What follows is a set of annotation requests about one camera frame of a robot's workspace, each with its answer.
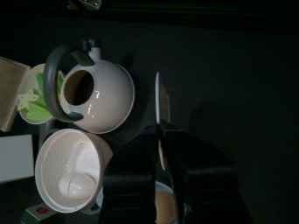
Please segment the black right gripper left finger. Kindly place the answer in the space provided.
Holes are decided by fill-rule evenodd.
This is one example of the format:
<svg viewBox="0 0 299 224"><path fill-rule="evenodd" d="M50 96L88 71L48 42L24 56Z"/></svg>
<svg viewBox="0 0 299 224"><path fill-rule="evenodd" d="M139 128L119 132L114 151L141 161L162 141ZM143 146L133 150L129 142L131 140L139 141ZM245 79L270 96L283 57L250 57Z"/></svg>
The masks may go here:
<svg viewBox="0 0 299 224"><path fill-rule="evenodd" d="M155 224L157 127L117 151L104 173L99 224Z"/></svg>

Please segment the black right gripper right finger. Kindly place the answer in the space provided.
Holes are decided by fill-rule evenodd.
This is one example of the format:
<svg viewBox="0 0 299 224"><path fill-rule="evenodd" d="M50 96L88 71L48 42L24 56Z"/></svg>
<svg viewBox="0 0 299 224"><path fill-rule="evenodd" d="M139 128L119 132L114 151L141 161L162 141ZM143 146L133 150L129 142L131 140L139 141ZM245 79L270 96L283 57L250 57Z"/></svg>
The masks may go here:
<svg viewBox="0 0 299 224"><path fill-rule="evenodd" d="M169 122L159 124L178 224L253 224L230 158Z"/></svg>

